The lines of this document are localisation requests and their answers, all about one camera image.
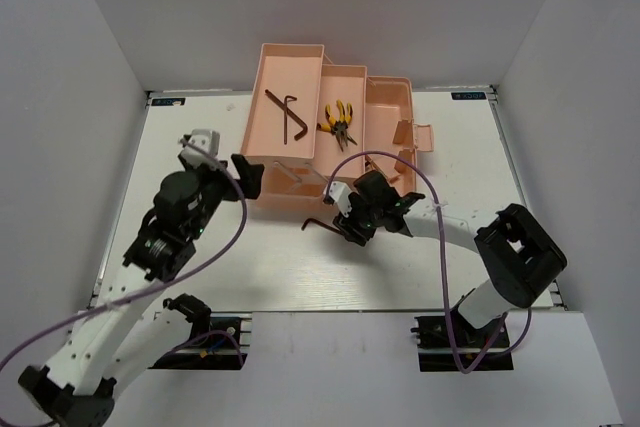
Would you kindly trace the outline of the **long hex key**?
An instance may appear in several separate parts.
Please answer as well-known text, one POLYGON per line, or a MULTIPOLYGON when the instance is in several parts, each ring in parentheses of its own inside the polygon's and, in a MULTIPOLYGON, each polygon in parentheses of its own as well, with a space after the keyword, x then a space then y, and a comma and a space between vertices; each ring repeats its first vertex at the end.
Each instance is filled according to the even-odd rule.
POLYGON ((339 236, 343 235, 343 233, 339 229, 337 229, 336 227, 334 227, 332 225, 329 225, 329 224, 327 224, 327 223, 325 223, 325 222, 323 222, 323 221, 321 221, 319 219, 313 218, 313 217, 310 217, 310 218, 307 218, 307 219, 304 220, 304 222, 303 222, 303 224, 301 226, 301 230, 304 231, 307 227, 309 227, 311 225, 318 226, 318 227, 320 227, 322 229, 325 229, 325 230, 327 230, 329 232, 332 232, 334 234, 337 234, 339 236))
POLYGON ((293 95, 286 95, 284 99, 281 100, 269 89, 266 89, 264 93, 277 107, 279 107, 283 111, 283 143, 288 143, 289 120, 294 121, 300 127, 300 131, 293 136, 294 140, 300 141, 303 137, 305 137, 309 131, 308 124, 289 107, 289 103, 297 101, 298 98, 293 95))

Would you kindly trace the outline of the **pink plastic tool box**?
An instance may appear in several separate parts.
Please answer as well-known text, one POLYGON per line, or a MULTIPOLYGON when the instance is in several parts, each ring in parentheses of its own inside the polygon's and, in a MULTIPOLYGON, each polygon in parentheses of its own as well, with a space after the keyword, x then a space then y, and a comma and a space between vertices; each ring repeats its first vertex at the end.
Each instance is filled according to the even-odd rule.
POLYGON ((241 153, 265 167, 257 207, 316 213, 326 210, 323 191, 331 176, 352 184, 365 171, 365 156, 381 167, 400 194, 416 188, 415 173, 402 165, 434 149, 431 126, 414 120, 412 86, 403 77, 371 76, 364 65, 332 63, 321 44, 265 43, 254 82, 241 153), (281 100, 307 124, 288 121, 264 93, 281 100))

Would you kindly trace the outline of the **small dark hex key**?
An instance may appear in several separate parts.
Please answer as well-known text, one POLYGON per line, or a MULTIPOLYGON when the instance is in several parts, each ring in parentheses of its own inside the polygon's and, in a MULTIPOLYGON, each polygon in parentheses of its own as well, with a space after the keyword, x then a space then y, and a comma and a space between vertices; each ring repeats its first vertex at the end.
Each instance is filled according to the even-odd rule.
POLYGON ((283 143, 284 145, 287 145, 288 143, 288 116, 289 116, 289 109, 288 109, 288 103, 290 101, 296 101, 297 97, 292 96, 292 95, 286 95, 284 97, 284 100, 282 101, 282 105, 283 105, 283 143))

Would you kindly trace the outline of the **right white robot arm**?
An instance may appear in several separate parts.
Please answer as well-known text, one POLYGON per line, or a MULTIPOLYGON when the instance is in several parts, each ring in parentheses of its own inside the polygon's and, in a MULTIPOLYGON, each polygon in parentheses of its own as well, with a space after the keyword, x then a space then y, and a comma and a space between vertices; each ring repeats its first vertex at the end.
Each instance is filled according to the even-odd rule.
POLYGON ((422 193, 400 195, 377 171, 353 185, 330 183, 325 202, 338 208, 335 228, 360 246, 383 228, 411 238, 443 238, 479 255, 488 279, 452 309, 452 335, 466 346, 484 338, 490 322, 502 314, 531 307, 568 265, 559 246, 520 204, 496 213, 455 213, 422 193))

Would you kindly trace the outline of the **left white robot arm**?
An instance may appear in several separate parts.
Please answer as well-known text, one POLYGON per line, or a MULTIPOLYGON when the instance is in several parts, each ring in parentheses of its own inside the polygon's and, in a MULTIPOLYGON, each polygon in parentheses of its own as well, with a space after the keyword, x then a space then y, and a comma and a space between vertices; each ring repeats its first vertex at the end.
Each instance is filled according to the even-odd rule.
POLYGON ((182 170, 167 175, 143 217, 123 265, 101 304, 74 316, 75 333, 43 366, 28 366, 20 387, 60 426, 101 426, 116 399, 144 370, 181 341, 199 346, 211 334, 211 310, 190 294, 164 300, 147 329, 132 335, 149 305, 183 279, 195 242, 224 201, 245 203, 261 193, 264 167, 240 154, 226 162, 185 149, 182 170))

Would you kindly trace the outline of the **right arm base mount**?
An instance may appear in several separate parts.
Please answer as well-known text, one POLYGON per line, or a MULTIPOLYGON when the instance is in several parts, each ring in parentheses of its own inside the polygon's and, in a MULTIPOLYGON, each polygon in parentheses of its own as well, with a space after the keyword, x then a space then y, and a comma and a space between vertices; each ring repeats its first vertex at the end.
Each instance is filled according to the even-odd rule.
MULTIPOLYGON (((419 370, 422 373, 457 372, 453 352, 450 347, 445 318, 438 315, 417 316, 411 333, 417 340, 419 370)), ((459 350, 460 362, 468 368, 481 349, 489 343, 491 336, 500 325, 498 319, 479 330, 466 330, 454 323, 454 336, 459 350)), ((514 364, 510 353, 502 354, 511 345, 504 325, 476 371, 512 371, 514 364)))

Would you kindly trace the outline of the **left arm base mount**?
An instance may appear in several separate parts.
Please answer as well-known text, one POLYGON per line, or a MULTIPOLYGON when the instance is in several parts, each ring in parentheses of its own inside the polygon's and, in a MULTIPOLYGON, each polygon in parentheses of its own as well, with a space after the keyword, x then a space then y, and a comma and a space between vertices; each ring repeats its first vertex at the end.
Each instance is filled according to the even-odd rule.
POLYGON ((193 295, 165 298, 162 311, 176 311, 188 327, 187 337, 162 355, 154 370, 239 371, 247 360, 252 333, 249 313, 214 313, 193 295))

